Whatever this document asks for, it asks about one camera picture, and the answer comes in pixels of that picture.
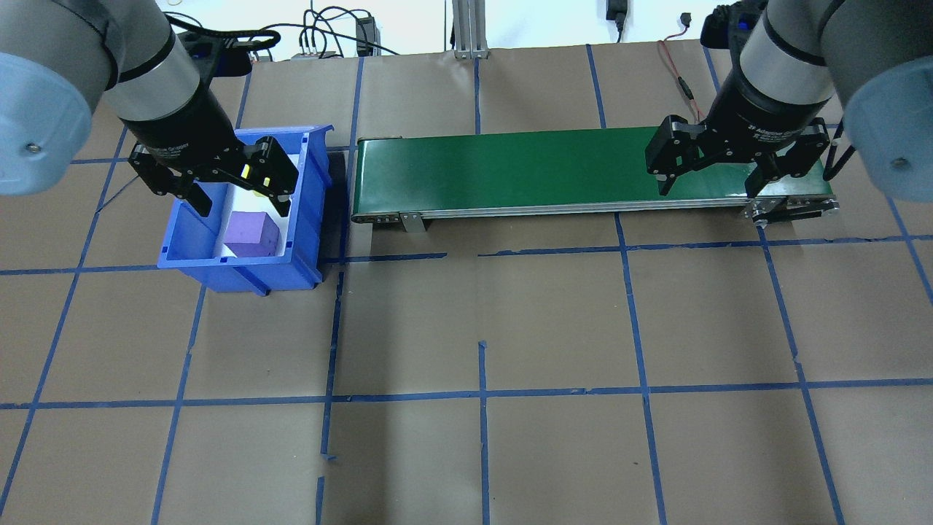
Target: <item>purple foam cube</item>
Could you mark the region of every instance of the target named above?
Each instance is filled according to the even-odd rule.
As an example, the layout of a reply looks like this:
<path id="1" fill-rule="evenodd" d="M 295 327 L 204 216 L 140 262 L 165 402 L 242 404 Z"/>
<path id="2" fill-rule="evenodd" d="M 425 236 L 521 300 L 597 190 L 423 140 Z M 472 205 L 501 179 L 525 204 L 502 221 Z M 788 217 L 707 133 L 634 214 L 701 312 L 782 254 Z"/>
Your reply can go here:
<path id="1" fill-rule="evenodd" d="M 224 246 L 237 257 L 269 257 L 279 244 L 279 227 L 264 211 L 234 211 L 224 233 Z"/>

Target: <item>green conveyor belt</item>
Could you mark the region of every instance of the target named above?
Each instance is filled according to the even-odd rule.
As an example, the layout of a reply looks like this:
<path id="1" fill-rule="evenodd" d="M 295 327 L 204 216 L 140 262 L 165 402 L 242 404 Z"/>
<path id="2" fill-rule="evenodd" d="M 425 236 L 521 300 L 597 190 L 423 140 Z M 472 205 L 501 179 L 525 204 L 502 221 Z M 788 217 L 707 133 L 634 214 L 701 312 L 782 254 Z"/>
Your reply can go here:
<path id="1" fill-rule="evenodd" d="M 359 144 L 353 218 L 399 212 L 426 219 L 740 206 L 754 164 L 688 173 L 666 197 L 645 170 L 653 127 L 430 138 Z M 831 195 L 820 166 L 784 177 L 761 196 Z"/>

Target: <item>plastic storage bin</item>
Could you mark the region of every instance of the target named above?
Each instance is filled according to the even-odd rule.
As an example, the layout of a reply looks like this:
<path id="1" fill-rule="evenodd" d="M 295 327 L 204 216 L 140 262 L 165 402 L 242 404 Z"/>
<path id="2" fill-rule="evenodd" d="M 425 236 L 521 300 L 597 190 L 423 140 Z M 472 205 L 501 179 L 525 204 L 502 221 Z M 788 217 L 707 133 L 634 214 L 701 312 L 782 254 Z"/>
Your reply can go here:
<path id="1" fill-rule="evenodd" d="M 321 282 L 317 269 L 324 194 L 331 185 L 327 172 L 324 138 L 333 126 L 244 129 L 236 132 L 252 144 L 265 135 L 279 141 L 296 159 L 298 183 L 288 217 L 281 219 L 280 247 L 271 257 L 236 257 L 224 253 L 222 240 L 234 199 L 245 192 L 226 183 L 202 184 L 213 205 L 208 217 L 184 201 L 175 201 L 159 256 L 159 268 L 174 268 L 197 279 L 213 291 L 252 291 L 267 295 L 273 290 L 309 290 Z M 263 202 L 265 197 L 255 199 Z"/>

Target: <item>grid floor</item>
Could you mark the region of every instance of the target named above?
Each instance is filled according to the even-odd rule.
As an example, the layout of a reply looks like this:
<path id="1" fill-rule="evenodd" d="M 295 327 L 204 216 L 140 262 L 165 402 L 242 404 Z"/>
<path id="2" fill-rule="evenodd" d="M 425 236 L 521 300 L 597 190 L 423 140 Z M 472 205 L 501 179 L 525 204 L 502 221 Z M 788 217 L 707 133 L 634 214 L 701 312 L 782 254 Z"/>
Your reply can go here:
<path id="1" fill-rule="evenodd" d="M 362 136 L 683 113 L 655 52 L 283 63 L 212 89 L 238 127 L 334 122 L 340 178 Z M 672 52 L 708 106 L 718 57 Z M 931 209 L 857 158 L 840 216 L 766 231 L 691 210 L 405 234 L 351 224 L 337 184 L 325 282 L 259 298 L 155 267 L 171 202 L 131 141 L 102 107 L 59 186 L 0 200 L 4 525 L 933 516 Z"/>

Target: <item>light blue end cap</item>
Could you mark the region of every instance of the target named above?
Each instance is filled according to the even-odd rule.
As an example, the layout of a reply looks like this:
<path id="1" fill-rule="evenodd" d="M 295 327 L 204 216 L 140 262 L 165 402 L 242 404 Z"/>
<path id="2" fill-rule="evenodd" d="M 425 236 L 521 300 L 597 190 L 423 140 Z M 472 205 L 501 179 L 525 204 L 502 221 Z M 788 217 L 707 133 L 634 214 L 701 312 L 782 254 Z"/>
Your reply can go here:
<path id="1" fill-rule="evenodd" d="M 933 56 L 859 88 L 845 108 L 845 132 L 884 194 L 933 202 Z"/>
<path id="2" fill-rule="evenodd" d="M 0 194 L 51 188 L 90 134 L 91 109 L 71 82 L 0 53 Z"/>

